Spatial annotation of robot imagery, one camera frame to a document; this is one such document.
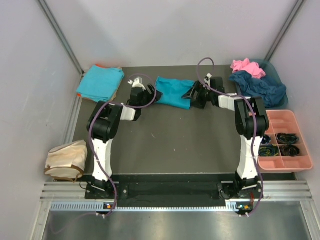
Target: gray floor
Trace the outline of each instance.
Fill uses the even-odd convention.
[[[126,77],[143,73],[158,77],[197,80],[195,66],[129,67]],[[201,75],[212,72],[202,66]],[[215,67],[214,76],[224,80],[227,93],[235,93],[228,80],[228,65]],[[117,102],[126,103],[131,86],[125,78],[117,92]],[[96,104],[83,100],[73,140],[87,140],[87,122]],[[234,173],[240,161],[240,137],[236,131],[235,114],[213,107],[184,110],[154,104],[142,110],[137,122],[123,121],[113,141],[111,166],[114,174],[156,173]],[[93,156],[88,155],[85,172],[93,172]]]
[[[299,202],[263,202],[250,218],[233,212],[115,212],[103,220],[51,212],[43,240],[311,240]]]

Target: metal post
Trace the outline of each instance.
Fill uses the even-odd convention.
[[[296,3],[294,4],[288,18],[285,20],[284,25],[282,26],[279,34],[276,36],[269,52],[265,56],[265,60],[270,62],[271,58],[275,54],[277,48],[279,47],[281,41],[283,40],[284,36],[286,35],[288,29],[292,25],[294,19],[298,15],[299,11],[301,10],[303,4],[305,3],[306,0],[297,0]]]
[[[58,25],[58,22],[56,21],[53,13],[51,12],[46,0],[36,0],[36,2],[39,4],[40,8],[42,9],[44,15],[48,19],[50,25],[52,26],[54,32],[56,33],[58,39],[60,40],[63,48],[67,52],[68,56],[70,57],[71,61],[73,62],[75,68],[78,70],[78,72],[83,75],[84,70],[82,69],[78,59],[76,58],[74,52],[72,51],[72,48],[70,47],[64,33],[62,32],[61,28]]]

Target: blue cloth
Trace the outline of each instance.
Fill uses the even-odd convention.
[[[192,88],[194,83],[192,80],[168,79],[159,76],[155,82],[155,87],[163,95],[156,103],[190,109],[191,99],[185,99],[182,96]]]
[[[235,72],[229,77],[229,80],[239,85],[243,96],[262,97],[264,105],[267,108],[278,105],[287,90],[284,84],[277,83],[271,76],[267,75],[261,79],[257,79],[246,71]]]
[[[115,94],[124,76],[124,71],[119,68],[92,66],[76,92],[83,98],[106,102]]]

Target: teal basket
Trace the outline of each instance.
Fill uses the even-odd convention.
[[[275,67],[268,61],[265,60],[260,60],[260,59],[250,59],[250,62],[256,62],[259,64],[259,67],[263,69],[266,75],[271,76],[274,78],[274,80],[278,83],[281,84],[281,79],[277,73],[277,70]],[[241,92],[241,89],[239,85],[236,83],[236,91],[239,95],[243,95]],[[267,110],[276,110],[276,109],[286,109],[286,106],[288,105],[288,97],[287,94],[284,95],[284,97],[281,99],[278,105],[273,106],[273,107],[266,107]]]

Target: pink cloth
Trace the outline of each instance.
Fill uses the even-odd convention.
[[[246,71],[249,74],[252,75],[255,79],[261,79],[262,77],[266,76],[265,71],[263,71],[259,64],[256,62],[250,62],[248,58],[246,58],[244,61],[236,61],[233,60],[233,63],[231,64],[231,68],[233,69],[232,73],[238,72],[238,71]]]

